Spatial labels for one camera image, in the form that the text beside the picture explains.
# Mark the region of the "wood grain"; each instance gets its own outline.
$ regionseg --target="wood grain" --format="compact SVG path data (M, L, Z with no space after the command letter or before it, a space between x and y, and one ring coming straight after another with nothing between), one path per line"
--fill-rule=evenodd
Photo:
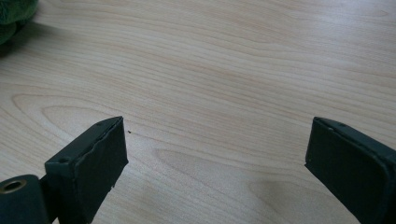
M358 223L304 168L312 118L396 148L390 0L41 0L0 50L0 180L124 116L93 223Z

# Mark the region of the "green fabric object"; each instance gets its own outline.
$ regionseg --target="green fabric object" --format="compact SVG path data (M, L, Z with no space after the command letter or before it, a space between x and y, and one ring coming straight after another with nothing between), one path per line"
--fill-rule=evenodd
M0 0L0 45L35 14L38 0Z

